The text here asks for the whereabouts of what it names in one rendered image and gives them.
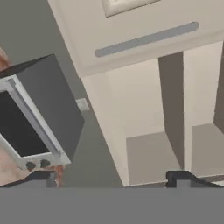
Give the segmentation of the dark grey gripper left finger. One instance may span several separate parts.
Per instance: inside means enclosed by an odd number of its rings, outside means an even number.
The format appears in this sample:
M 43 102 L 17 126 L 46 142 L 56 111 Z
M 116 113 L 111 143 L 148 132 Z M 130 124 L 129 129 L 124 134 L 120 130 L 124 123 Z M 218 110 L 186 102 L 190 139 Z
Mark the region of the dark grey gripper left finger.
M 4 187 L 54 188 L 56 186 L 55 171 L 35 171 L 26 178 L 6 184 Z

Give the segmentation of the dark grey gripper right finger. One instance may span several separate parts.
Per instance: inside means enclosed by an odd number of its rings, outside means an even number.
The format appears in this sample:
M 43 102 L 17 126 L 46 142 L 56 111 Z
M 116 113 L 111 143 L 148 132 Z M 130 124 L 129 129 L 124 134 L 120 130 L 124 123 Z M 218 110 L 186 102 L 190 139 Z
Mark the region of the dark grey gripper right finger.
M 177 188 L 179 181 L 187 180 L 190 187 L 215 187 L 221 188 L 221 185 L 206 181 L 202 178 L 197 178 L 189 171 L 168 171 L 166 173 L 167 182 L 165 184 L 168 188 Z

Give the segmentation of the cream open shelf unit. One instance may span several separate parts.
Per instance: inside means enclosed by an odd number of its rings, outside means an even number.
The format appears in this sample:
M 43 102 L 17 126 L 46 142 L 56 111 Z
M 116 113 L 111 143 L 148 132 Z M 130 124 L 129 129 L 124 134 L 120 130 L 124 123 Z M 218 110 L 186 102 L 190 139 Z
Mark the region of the cream open shelf unit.
M 224 41 L 82 81 L 124 186 L 224 186 Z

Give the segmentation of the cream cabinet door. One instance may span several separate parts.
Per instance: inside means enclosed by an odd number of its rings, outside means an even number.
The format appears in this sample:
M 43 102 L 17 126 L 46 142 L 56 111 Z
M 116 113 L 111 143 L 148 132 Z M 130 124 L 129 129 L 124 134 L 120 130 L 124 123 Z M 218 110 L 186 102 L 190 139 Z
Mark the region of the cream cabinet door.
M 80 77 L 224 40 L 224 0 L 158 0 L 140 7 L 113 0 L 47 0 Z M 191 22 L 199 29 L 102 58 L 95 50 Z

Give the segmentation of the grey toaster oven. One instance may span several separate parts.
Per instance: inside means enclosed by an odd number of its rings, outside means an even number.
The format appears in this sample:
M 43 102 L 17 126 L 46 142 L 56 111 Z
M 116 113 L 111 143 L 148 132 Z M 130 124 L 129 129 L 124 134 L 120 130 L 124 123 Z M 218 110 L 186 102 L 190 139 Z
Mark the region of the grey toaster oven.
M 83 126 L 55 55 L 0 72 L 0 144 L 19 168 L 72 163 Z

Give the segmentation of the white wall outlet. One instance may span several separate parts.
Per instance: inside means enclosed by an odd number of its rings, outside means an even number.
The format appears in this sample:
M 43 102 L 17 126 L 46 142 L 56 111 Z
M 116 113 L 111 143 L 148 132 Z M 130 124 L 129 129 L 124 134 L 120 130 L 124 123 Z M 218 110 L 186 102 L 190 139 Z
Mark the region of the white wall outlet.
M 88 102 L 85 98 L 77 99 L 76 103 L 77 103 L 80 111 L 89 111 Z

